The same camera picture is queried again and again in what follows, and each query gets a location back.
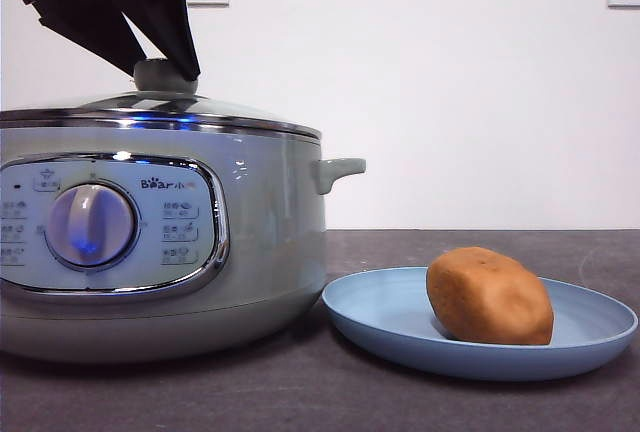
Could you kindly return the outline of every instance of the blue light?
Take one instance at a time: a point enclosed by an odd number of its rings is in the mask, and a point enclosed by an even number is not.
[[[98,250],[98,244],[90,241],[73,241],[73,246],[85,255],[95,254]]]

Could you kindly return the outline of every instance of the white wall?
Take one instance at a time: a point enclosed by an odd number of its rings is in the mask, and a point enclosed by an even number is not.
[[[19,0],[2,13],[5,108],[131,87]],[[321,129],[328,158],[368,160],[327,197],[329,227],[640,226],[640,10],[232,0],[190,14],[201,93]]]

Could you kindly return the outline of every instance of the dial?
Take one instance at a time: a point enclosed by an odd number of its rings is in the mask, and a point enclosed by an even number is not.
[[[47,222],[49,248],[71,265],[96,267],[117,259],[131,243],[136,220],[121,192],[82,184],[54,201]]]

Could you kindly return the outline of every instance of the brown potato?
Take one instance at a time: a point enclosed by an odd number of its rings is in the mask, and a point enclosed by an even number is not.
[[[447,252],[429,266],[427,294],[438,320],[459,340],[551,341],[553,309],[542,281],[506,255],[481,247]]]

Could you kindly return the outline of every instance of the plate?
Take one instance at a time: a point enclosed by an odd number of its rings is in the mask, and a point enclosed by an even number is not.
[[[425,290],[425,267],[341,277],[322,298],[337,329],[383,359],[477,380],[535,381],[600,367],[629,345],[638,317],[623,303],[583,287],[542,279],[554,310],[549,345],[499,345],[447,337]]]

